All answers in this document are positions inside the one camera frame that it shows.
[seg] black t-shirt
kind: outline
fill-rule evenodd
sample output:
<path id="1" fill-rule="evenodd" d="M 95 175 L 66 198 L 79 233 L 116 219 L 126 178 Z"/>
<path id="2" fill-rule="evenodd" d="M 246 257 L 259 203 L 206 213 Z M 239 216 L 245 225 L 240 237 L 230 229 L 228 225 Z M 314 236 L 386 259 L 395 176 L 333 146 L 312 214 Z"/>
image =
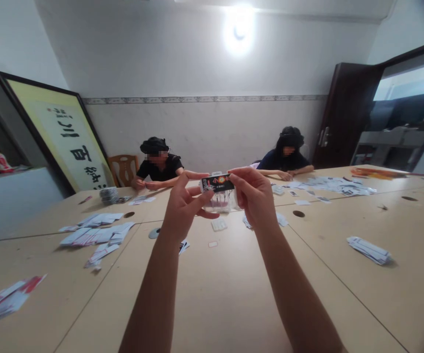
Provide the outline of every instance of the black t-shirt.
<path id="1" fill-rule="evenodd" d="M 287 172 L 304 168 L 308 165 L 310 165 L 310 162 L 300 152 L 295 151 L 290 156 L 283 157 L 277 155 L 276 150 L 270 150 L 261 160 L 257 169 L 282 170 Z"/>
<path id="2" fill-rule="evenodd" d="M 154 163 L 145 159 L 138 169 L 137 176 L 142 179 L 150 176 L 153 181 L 167 181 L 177 177 L 176 171 L 179 168 L 183 168 L 183 165 L 181 164 L 181 157 L 168 153 L 166 167 L 163 171 L 160 171 Z"/>

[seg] person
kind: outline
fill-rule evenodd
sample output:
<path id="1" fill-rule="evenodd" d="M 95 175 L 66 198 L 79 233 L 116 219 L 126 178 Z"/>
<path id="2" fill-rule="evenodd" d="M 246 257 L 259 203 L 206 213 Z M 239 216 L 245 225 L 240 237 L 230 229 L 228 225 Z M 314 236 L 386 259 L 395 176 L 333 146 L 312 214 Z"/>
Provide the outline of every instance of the person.
<path id="1" fill-rule="evenodd" d="M 178 177 L 183 173 L 184 167 L 181 157 L 170 154 L 170 148 L 165 139 L 150 137 L 143 141 L 140 150 L 147 155 L 142 162 L 137 174 L 132 180 L 132 187 L 136 190 L 146 187 L 149 190 L 158 190 L 176 184 Z M 152 181 L 145 182 L 150 176 Z"/>
<path id="2" fill-rule="evenodd" d="M 244 167 L 229 171 L 238 205 L 254 229 L 279 315 L 293 351 L 346 352 L 338 333 L 299 266 L 277 222 L 269 180 Z M 185 171 L 171 190 L 163 225 L 124 332 L 119 353 L 169 352 L 173 338 L 178 276 L 178 250 L 195 215 L 217 218 L 202 207 L 213 191 L 200 195 L 200 187 L 185 188 L 190 179 L 208 174 Z"/>
<path id="3" fill-rule="evenodd" d="M 299 152 L 304 137 L 296 127 L 287 126 L 279 135 L 276 148 L 270 150 L 257 166 L 266 175 L 278 175 L 282 180 L 291 180 L 296 174 L 309 173 L 313 165 Z"/>

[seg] hand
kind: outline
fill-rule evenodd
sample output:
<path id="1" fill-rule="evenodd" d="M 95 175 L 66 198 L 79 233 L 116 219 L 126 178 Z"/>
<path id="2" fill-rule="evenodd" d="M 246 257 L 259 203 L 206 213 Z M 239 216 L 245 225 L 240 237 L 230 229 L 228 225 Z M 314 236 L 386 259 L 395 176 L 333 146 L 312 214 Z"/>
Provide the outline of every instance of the hand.
<path id="1" fill-rule="evenodd" d="M 149 181 L 145 183 L 145 186 L 148 190 L 158 190 L 163 187 L 163 182 L 161 181 Z"/>
<path id="2" fill-rule="evenodd" d="M 142 179 L 132 180 L 132 188 L 140 190 L 145 187 L 145 182 Z"/>
<path id="3" fill-rule="evenodd" d="M 179 246 L 186 238 L 195 215 L 208 219 L 215 219 L 220 216 L 218 213 L 208 213 L 202 209 L 202 206 L 212 199 L 212 190 L 201 194 L 200 186 L 185 188 L 189 180 L 200 180 L 208 176 L 208 173 L 194 173 L 190 171 L 184 171 L 181 174 L 176 185 L 171 190 L 158 239 L 162 239 L 161 234 L 164 230 L 165 236 L 171 237 L 170 240 L 177 242 Z"/>
<path id="4" fill-rule="evenodd" d="M 283 172 L 283 171 L 279 171 L 278 176 L 284 181 L 292 180 L 292 177 L 293 177 L 293 175 L 291 175 L 289 172 Z"/>
<path id="5" fill-rule="evenodd" d="M 250 225 L 256 229 L 277 226 L 269 179 L 250 167 L 236 168 L 228 172 L 232 173 L 230 180 L 237 190 L 238 206 L 245 210 Z"/>

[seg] decorative border tile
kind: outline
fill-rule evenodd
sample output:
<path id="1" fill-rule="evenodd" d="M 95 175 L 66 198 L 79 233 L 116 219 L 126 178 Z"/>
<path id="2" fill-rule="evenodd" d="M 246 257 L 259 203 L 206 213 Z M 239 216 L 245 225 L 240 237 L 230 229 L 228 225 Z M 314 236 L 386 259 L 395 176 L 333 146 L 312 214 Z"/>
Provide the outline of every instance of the decorative border tile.
<path id="1" fill-rule="evenodd" d="M 243 101 L 324 101 L 327 95 L 297 96 L 204 96 L 204 97 L 126 97 L 83 98 L 84 104 L 208 103 Z"/>

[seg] chair backrest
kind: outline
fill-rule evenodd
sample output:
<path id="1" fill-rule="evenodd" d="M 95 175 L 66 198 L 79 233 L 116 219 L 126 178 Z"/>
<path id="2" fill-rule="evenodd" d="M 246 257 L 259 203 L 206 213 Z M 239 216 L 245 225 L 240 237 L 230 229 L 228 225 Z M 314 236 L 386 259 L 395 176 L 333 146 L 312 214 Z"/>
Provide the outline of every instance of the chair backrest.
<path id="1" fill-rule="evenodd" d="M 310 148 L 308 145 L 302 145 L 300 148 L 300 154 L 303 155 L 306 159 L 309 159 L 310 157 Z"/>
<path id="2" fill-rule="evenodd" d="M 114 178 L 115 186 L 122 187 L 119 183 L 119 179 L 122 181 L 124 186 L 130 186 L 133 177 L 138 171 L 138 158 L 136 155 L 120 154 L 107 159 L 109 163 L 110 172 Z M 132 171 L 132 162 L 135 163 L 135 173 Z M 117 175 L 114 167 L 114 163 L 119 164 L 119 175 Z"/>

